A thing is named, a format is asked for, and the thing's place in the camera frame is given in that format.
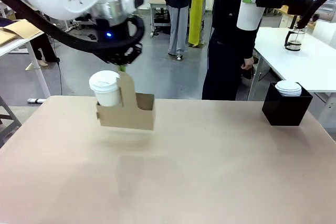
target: yellow object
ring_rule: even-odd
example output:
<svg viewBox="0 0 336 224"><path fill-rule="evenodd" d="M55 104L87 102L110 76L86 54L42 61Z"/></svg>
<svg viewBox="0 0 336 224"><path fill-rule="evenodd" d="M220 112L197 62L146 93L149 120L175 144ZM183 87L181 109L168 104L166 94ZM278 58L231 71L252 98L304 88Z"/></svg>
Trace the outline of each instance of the yellow object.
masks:
<svg viewBox="0 0 336 224"><path fill-rule="evenodd" d="M189 43L197 46L200 42L203 0L192 0L190 11Z"/></svg>

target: gray sweatpants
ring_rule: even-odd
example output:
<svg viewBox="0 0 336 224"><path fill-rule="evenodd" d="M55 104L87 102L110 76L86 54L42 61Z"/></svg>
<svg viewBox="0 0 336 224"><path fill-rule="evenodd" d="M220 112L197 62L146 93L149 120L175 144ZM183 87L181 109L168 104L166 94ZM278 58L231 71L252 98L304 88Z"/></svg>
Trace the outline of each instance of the gray sweatpants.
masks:
<svg viewBox="0 0 336 224"><path fill-rule="evenodd" d="M189 6L174 8L168 6L170 14L170 44L168 53L171 55L183 55L187 38Z"/></svg>

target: hand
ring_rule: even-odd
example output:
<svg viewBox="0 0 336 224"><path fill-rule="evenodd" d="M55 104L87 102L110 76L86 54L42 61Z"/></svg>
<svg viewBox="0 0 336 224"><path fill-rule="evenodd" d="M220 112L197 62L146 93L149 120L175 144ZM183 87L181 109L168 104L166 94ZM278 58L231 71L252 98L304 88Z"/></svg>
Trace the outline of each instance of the hand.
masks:
<svg viewBox="0 0 336 224"><path fill-rule="evenodd" d="M253 64L254 64L254 58L253 56L249 59L244 59L244 64L241 66L241 69L244 69L244 70L249 70L253 67Z"/></svg>

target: gray concrete floor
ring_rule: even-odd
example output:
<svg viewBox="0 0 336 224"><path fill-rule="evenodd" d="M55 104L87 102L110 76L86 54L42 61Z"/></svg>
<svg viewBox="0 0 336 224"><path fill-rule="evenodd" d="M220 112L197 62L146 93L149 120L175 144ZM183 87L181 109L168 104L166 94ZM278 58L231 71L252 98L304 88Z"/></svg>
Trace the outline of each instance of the gray concrete floor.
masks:
<svg viewBox="0 0 336 224"><path fill-rule="evenodd" d="M182 62L168 59L169 35L162 32L150 37L150 15L142 14L146 33L142 40L143 53L135 62L127 66L135 82L137 92L154 93L156 98L200 99L206 74L207 46L202 49L187 48ZM262 26L278 27L280 16L264 17ZM208 42L211 27L211 14L206 15L205 41ZM86 38L89 30L73 30L71 34ZM88 81L92 74L100 70L116 70L92 54L77 51L59 42L55 44L57 56L61 59L63 95L92 96ZM43 92L33 71L24 71L30 64L27 55L9 54L0 59L0 95L10 106L28 106L28 98L43 98ZM43 69L51 95L60 95L59 70L57 65ZM271 81L272 74L266 75L258 84L255 99L263 101ZM243 79L237 94L237 100L246 100L251 81ZM311 112L318 116L323 107L319 99L314 99Z"/></svg>

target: black container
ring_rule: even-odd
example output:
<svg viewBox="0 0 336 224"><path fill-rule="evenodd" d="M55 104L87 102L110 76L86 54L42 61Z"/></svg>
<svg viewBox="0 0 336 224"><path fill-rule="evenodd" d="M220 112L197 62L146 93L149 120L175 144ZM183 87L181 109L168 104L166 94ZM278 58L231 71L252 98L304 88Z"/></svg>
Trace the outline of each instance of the black container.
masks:
<svg viewBox="0 0 336 224"><path fill-rule="evenodd" d="M299 126L313 97L304 88L299 97L284 97L275 84L269 85L263 106L264 115L273 126Z"/></svg>

